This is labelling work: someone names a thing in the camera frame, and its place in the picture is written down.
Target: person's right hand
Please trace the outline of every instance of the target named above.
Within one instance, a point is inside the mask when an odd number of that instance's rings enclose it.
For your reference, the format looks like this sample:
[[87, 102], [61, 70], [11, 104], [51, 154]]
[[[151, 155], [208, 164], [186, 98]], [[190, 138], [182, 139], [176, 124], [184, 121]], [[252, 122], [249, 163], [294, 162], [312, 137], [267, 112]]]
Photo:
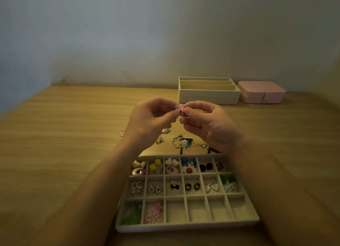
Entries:
[[182, 111], [189, 117], [180, 119], [184, 129], [201, 137], [212, 148], [222, 153], [230, 153], [237, 140], [245, 136], [245, 133], [218, 105], [205, 101], [191, 101], [183, 106]]

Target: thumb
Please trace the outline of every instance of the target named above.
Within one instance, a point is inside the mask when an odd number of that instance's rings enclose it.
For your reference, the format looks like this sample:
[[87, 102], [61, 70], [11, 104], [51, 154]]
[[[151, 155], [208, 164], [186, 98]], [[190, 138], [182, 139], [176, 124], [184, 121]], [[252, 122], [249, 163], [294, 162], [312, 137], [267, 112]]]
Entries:
[[167, 112], [165, 115], [161, 117], [157, 117], [157, 126], [163, 129], [167, 125], [176, 122], [176, 119], [179, 116], [180, 116], [180, 112], [178, 112], [177, 110]]
[[206, 124], [212, 122], [211, 113], [203, 113], [190, 107], [186, 107], [182, 111], [194, 121], [201, 121]]

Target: wood grain surface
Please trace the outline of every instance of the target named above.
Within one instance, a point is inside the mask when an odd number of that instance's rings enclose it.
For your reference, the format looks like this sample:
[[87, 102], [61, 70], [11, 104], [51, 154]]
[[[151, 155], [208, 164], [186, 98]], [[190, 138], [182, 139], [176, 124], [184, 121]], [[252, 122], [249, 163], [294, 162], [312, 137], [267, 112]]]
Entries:
[[[176, 89], [52, 86], [0, 117], [0, 244], [23, 245], [41, 229], [119, 140], [134, 105]], [[340, 216], [340, 111], [309, 93], [278, 105], [239, 102], [226, 111], [261, 141], [310, 193]], [[143, 155], [179, 154], [179, 122]], [[203, 153], [200, 147], [189, 154]], [[108, 245], [272, 245], [262, 225], [248, 228], [118, 234]]]

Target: forearm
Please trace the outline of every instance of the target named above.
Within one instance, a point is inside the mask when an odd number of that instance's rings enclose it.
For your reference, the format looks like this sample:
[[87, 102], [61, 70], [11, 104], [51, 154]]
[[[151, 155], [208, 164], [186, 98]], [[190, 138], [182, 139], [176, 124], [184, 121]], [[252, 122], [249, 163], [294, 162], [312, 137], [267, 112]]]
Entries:
[[138, 156], [121, 140], [89, 174], [82, 186], [53, 214], [34, 245], [103, 245]]
[[245, 136], [233, 146], [231, 161], [279, 245], [338, 245], [339, 220], [257, 141]]

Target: hand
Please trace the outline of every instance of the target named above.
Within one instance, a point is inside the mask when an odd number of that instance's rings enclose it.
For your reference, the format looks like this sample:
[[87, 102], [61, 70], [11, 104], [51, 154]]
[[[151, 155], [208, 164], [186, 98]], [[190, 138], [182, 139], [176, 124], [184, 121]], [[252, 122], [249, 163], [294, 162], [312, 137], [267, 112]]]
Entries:
[[245, 135], [218, 105], [205, 101], [191, 101], [183, 106], [182, 111], [189, 117], [180, 119], [184, 129], [201, 137], [207, 144], [222, 153], [228, 154], [234, 143]]
[[123, 140], [138, 155], [151, 147], [164, 128], [171, 128], [179, 112], [177, 103], [163, 98], [150, 98], [137, 103], [133, 109]]

